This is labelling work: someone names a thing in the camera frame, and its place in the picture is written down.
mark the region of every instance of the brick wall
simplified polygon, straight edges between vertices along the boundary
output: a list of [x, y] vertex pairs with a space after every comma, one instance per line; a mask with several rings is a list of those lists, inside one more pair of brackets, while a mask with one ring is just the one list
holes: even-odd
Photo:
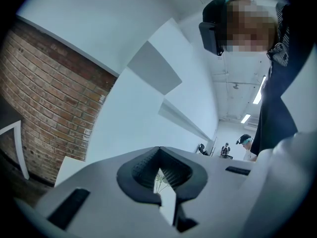
[[[116, 78], [56, 39], [18, 20], [0, 53], [0, 94], [23, 116], [30, 172], [54, 182], [64, 156], [84, 160], [88, 140]], [[0, 148], [17, 162], [13, 133]]]

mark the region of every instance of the white ceiling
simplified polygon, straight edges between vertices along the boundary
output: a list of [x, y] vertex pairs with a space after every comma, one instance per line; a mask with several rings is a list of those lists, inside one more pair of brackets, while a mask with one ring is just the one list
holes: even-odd
[[[216, 91], [220, 120], [240, 122], [245, 114], [251, 114], [250, 125], [257, 123], [261, 105], [252, 104], [262, 78], [269, 69], [266, 54], [253, 57], [237, 57], [225, 52], [217, 57], [203, 48], [198, 25], [202, 21], [202, 11], [211, 0], [167, 0], [179, 14], [179, 25], [192, 43], [201, 53], [201, 57], [209, 66]], [[255, 0], [265, 6], [269, 12], [275, 11], [278, 0]]]

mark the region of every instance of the person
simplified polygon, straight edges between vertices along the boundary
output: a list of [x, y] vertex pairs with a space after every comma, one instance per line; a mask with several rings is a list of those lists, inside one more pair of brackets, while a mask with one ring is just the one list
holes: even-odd
[[244, 155], [243, 160], [244, 161], [256, 161], [258, 156], [251, 153], [251, 147], [253, 144], [253, 139], [248, 134], [243, 134], [239, 140], [236, 142], [236, 144], [242, 144], [243, 148], [246, 149], [246, 153]]
[[229, 153], [230, 153], [229, 143], [226, 143], [226, 145], [224, 145], [224, 146], [221, 148], [220, 156], [222, 156], [222, 155], [228, 155]]
[[313, 46], [310, 25], [292, 14], [292, 5], [278, 2], [275, 9], [277, 22], [250, 0], [213, 0], [204, 8], [199, 26], [205, 49], [218, 56], [223, 50], [266, 52], [270, 59], [261, 91], [259, 125], [250, 149], [255, 155], [297, 132], [281, 96], [301, 71]]

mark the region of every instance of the dark jacket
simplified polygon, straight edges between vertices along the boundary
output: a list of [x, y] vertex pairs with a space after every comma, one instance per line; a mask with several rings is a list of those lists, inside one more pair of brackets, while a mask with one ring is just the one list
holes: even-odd
[[287, 66], [272, 61], [271, 73], [262, 88], [260, 120], [251, 152], [258, 155], [264, 149], [274, 148], [282, 139], [297, 132], [296, 125], [281, 99], [301, 71], [313, 46], [307, 23], [292, 14], [292, 7], [283, 8], [283, 26], [289, 27], [289, 51]]

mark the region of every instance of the cap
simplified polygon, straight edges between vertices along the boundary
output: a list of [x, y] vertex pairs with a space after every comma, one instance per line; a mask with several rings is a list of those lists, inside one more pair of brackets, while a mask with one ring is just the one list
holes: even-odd
[[203, 10], [203, 22], [219, 24], [226, 0], [212, 0]]
[[248, 135], [248, 134], [243, 134], [243, 135], [237, 140], [236, 145], [237, 145], [237, 144], [242, 144], [242, 143], [243, 143], [245, 140], [247, 140], [248, 138], [251, 138], [251, 136]]
[[225, 24], [225, 5], [231, 0], [212, 0], [203, 10], [203, 22]]

